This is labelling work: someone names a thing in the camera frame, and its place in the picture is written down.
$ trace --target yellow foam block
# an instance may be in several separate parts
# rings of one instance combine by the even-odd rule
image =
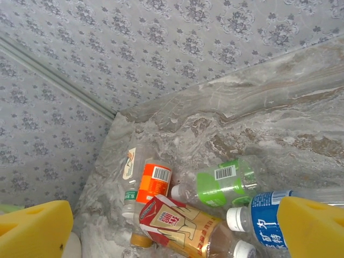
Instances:
[[[292,258],[344,257],[344,209],[284,197],[277,219]]]
[[[73,214],[66,200],[37,205],[0,216],[1,258],[60,258]]]

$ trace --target blue label with white text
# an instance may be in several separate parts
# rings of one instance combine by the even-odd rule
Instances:
[[[277,210],[282,198],[290,196],[291,193],[290,190],[264,192],[252,199],[251,214],[254,232],[258,241],[268,248],[287,249],[277,221]]]

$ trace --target red and gold bottle label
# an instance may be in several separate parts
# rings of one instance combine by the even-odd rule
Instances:
[[[153,241],[192,258],[206,258],[209,238],[222,221],[158,195],[140,213],[140,226]]]

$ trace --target water bottle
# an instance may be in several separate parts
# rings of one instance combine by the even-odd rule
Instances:
[[[129,223],[133,221],[135,201],[145,163],[156,156],[152,148],[141,142],[137,143],[135,136],[132,137],[122,176],[122,187],[125,190],[122,216]]]
[[[248,207],[236,207],[227,211],[229,228],[233,231],[250,232],[268,248],[287,249],[277,221],[277,210],[285,196],[305,198],[344,208],[342,187],[264,192],[256,195]]]
[[[172,188],[172,198],[191,205],[210,207],[247,205],[256,194],[268,191],[264,182],[265,165],[255,155],[196,172],[195,180],[187,180]]]

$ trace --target floral pattern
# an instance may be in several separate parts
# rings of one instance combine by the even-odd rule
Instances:
[[[1,201],[74,207],[109,123],[4,54],[0,75]]]
[[[9,38],[116,111],[324,42],[343,34],[343,21],[341,0],[7,0],[0,7]],[[24,91],[19,99],[26,101]]]

